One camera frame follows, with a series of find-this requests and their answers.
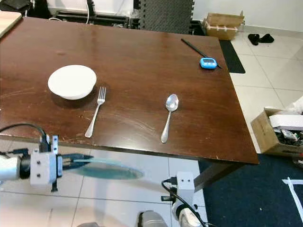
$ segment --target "white wall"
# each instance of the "white wall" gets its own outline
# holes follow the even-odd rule
[[[133,11],[133,0],[93,0],[95,11],[100,13],[129,15]],[[50,9],[85,10],[86,0],[47,0]]]
[[[195,0],[193,19],[208,12],[239,15],[246,25],[303,32],[303,0]]]

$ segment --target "blue timer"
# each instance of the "blue timer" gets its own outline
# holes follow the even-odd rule
[[[201,58],[200,65],[204,69],[213,70],[217,67],[217,62],[213,58]]]

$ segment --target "table leg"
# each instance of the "table leg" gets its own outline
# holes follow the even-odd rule
[[[212,163],[211,166],[194,179],[195,192],[211,185],[243,165],[243,163]]]

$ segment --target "fork handle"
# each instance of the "fork handle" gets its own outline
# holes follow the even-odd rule
[[[167,138],[169,136],[169,121],[170,121],[170,115],[171,112],[169,112],[169,116],[167,117],[167,121],[163,130],[163,133],[161,135],[161,142],[162,143],[166,143],[167,142]]]
[[[87,138],[90,138],[92,135],[93,135],[93,131],[94,131],[94,125],[95,125],[95,120],[96,120],[96,117],[97,117],[97,113],[98,113],[98,110],[99,110],[99,107],[101,105],[98,105],[96,107],[96,110],[95,110],[95,114],[93,116],[93,119],[91,120],[91,123],[89,125],[89,128],[86,130],[86,133],[85,133],[85,137]]]

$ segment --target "fork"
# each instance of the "fork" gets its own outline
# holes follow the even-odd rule
[[[97,99],[97,104],[98,105],[97,105],[94,117],[91,120],[91,123],[89,125],[89,128],[86,130],[86,133],[85,133],[85,137],[87,137],[87,138],[90,138],[93,134],[96,116],[97,116],[99,107],[105,102],[105,94],[106,94],[106,87],[100,87],[99,95],[98,95],[98,99]]]

